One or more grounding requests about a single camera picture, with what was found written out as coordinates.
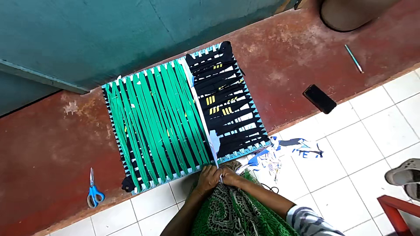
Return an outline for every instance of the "scissors blade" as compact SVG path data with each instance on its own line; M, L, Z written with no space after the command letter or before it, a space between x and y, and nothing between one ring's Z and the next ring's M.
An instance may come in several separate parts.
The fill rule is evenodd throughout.
M90 168L90 186L94 186L95 185L95 179L93 178L93 168Z

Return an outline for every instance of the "black cable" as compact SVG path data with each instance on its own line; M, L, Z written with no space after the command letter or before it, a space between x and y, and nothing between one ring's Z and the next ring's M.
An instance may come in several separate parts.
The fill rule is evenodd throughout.
M278 191L279 191L279 189L276 187L276 186L274 186L274 187L269 187L269 186L267 186L266 184L263 184L263 183L260 183L260 184L262 184L262 185L264 185L264 186L266 186L270 191L272 191L273 193L277 193L278 194Z

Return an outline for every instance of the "woman's arm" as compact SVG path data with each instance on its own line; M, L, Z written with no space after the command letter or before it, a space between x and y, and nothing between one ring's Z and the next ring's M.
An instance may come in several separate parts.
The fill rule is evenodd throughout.
M296 205L281 195L278 195L277 193L267 190L247 179L240 177L229 168L223 168L222 178L223 183L244 190L256 198L263 205L273 210L283 219L286 219L287 212L290 210L290 208Z
M192 191L189 198L185 201L184 206L172 218L165 227L161 236L170 235L189 235L192 223L200 210L201 205L210 196L211 191L219 183L222 169L217 169L213 165L203 168L198 180L197 187Z
M273 210L301 236L343 236L340 231L325 222L312 209L296 206L288 199L240 177L229 168L223 168L222 178L225 184L248 192L263 205Z

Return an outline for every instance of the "hand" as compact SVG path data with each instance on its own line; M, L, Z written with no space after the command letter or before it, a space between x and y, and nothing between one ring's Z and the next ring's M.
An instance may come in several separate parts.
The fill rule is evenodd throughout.
M217 169L214 165L207 165L203 168L198 179L197 192L205 196L219 183L222 169Z
M222 170L223 170L223 174L222 174L223 183L226 185L239 187L240 182L244 178L237 175L235 171L233 171L229 167L223 167Z

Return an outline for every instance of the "beige container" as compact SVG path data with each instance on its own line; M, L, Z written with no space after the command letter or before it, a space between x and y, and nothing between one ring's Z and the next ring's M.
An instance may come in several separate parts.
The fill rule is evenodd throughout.
M351 31L378 18L399 0L325 0L321 18L330 28Z

